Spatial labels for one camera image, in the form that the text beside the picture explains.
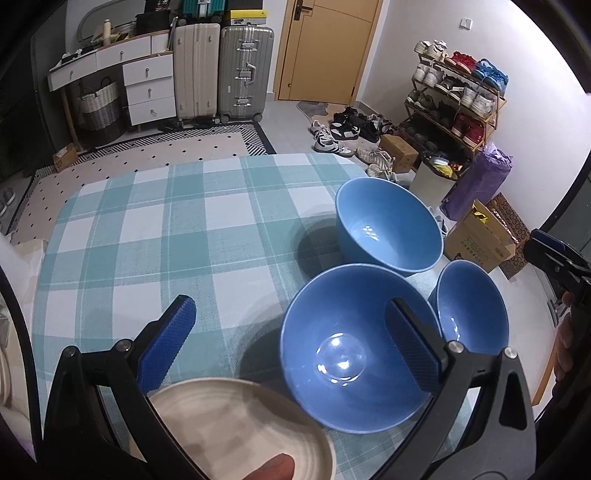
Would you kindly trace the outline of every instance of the blue gripper pad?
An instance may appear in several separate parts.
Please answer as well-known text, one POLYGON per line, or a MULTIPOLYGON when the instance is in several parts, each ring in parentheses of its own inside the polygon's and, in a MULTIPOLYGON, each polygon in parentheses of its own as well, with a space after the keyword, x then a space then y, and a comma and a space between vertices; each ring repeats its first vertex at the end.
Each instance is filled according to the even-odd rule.
POLYGON ((195 301, 178 296, 160 317, 164 323, 138 362, 138 387, 147 395, 156 390, 168 373, 189 332, 195 325, 197 307, 195 301))
POLYGON ((437 393, 440 389, 441 363, 393 300, 386 305, 385 321, 419 388, 424 392, 437 393))

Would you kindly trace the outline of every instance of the silver suitcase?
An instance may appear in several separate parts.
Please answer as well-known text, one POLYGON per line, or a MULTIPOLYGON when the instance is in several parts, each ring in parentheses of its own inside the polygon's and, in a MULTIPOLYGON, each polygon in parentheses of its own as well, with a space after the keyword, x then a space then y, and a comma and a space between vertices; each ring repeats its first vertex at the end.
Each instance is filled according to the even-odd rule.
POLYGON ((260 122, 265 109, 273 51, 273 30, 258 25, 225 27, 220 40, 217 112, 260 122))

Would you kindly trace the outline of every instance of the suitcase handle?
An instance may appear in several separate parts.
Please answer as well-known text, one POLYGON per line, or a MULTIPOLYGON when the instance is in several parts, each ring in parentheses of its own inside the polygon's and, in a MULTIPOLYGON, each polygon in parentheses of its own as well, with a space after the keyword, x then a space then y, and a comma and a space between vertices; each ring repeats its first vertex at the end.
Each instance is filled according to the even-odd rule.
POLYGON ((251 85, 255 83, 256 80, 256 67, 250 63, 247 63, 246 66, 252 70, 251 79, 245 83, 245 85, 251 85))

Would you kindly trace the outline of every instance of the wall switch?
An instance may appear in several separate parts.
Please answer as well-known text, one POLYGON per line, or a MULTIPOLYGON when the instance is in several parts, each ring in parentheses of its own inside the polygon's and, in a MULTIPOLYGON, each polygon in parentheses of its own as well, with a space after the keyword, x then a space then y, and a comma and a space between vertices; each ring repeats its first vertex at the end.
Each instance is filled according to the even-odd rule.
POLYGON ((460 22, 460 28, 464 28, 466 30, 470 30, 472 28, 472 19, 470 18, 462 18, 460 22))

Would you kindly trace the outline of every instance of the red sneaker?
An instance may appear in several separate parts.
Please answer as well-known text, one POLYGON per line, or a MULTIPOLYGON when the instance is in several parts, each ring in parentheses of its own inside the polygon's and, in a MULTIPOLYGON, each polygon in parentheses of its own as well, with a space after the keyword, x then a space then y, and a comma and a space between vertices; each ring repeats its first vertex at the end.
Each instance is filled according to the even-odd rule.
POLYGON ((476 69, 478 63, 476 59, 473 59, 470 55, 464 55, 458 51, 453 54, 452 60, 456 62, 456 67, 460 70, 464 70, 466 73, 472 73, 476 69))
POLYGON ((470 125, 469 121, 470 117, 468 115, 465 115, 463 113, 457 114, 456 121, 452 127, 452 133, 459 138, 463 137, 464 133, 470 125))
POLYGON ((469 125, 464 136, 464 143, 470 148, 476 148, 484 138, 485 126, 480 120, 471 116, 467 117, 466 123, 469 125))

